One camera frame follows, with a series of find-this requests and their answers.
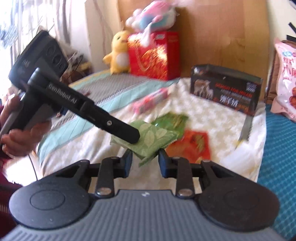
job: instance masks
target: hand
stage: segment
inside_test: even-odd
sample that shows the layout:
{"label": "hand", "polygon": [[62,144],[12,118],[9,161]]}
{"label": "hand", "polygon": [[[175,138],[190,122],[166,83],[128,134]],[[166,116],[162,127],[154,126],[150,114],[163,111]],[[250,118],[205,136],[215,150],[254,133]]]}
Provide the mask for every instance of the hand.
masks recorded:
{"label": "hand", "polygon": [[[16,110],[20,104],[18,96],[12,96],[7,102],[0,115],[0,125],[3,126],[12,111]],[[33,151],[41,141],[44,134],[51,128],[51,122],[36,124],[31,130],[11,130],[8,134],[3,135],[1,143],[2,150],[9,157],[23,157]]]}

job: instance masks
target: round black pad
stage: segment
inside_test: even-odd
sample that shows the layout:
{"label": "round black pad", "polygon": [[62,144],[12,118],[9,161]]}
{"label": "round black pad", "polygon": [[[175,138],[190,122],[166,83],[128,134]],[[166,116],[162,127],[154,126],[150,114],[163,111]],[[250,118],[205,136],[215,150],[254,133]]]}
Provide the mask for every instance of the round black pad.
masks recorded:
{"label": "round black pad", "polygon": [[67,226],[88,210],[87,192],[71,180],[54,177],[17,190],[9,201],[16,221],[33,229]]}
{"label": "round black pad", "polygon": [[220,179],[196,199],[207,218],[238,232],[258,231],[273,224],[279,201],[268,189],[251,181]]}

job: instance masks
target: yellow plush toy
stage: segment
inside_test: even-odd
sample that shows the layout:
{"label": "yellow plush toy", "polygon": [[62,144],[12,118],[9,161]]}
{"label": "yellow plush toy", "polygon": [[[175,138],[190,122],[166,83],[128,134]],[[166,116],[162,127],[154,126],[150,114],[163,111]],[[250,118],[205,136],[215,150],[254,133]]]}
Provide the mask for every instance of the yellow plush toy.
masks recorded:
{"label": "yellow plush toy", "polygon": [[112,52],[103,58],[105,64],[110,64],[110,73],[130,72],[128,57],[128,31],[120,31],[113,37]]}

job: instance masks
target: red gift bag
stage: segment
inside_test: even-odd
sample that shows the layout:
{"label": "red gift bag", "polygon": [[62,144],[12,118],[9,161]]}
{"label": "red gift bag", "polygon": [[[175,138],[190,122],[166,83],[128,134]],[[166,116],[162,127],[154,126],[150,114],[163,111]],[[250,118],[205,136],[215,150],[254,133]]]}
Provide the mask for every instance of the red gift bag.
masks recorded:
{"label": "red gift bag", "polygon": [[141,33],[128,37],[131,74],[153,79],[172,80],[180,77],[180,46],[177,32],[162,31],[151,34],[151,44],[140,44]]}

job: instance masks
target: green snack package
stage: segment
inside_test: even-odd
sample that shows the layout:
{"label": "green snack package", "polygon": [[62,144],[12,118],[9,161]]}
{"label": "green snack package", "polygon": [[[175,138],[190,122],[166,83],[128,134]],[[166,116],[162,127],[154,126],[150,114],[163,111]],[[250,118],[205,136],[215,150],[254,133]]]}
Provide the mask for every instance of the green snack package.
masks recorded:
{"label": "green snack package", "polygon": [[188,116],[183,114],[167,113],[163,116],[157,117],[151,124],[168,131],[174,131],[178,134],[178,139],[184,135],[184,129]]}
{"label": "green snack package", "polygon": [[131,149],[141,159],[139,166],[155,158],[160,148],[166,148],[170,143],[177,140],[176,132],[159,128],[142,120],[136,120],[130,125],[140,132],[140,139],[136,144],[130,144],[113,135],[110,144],[118,144]]}

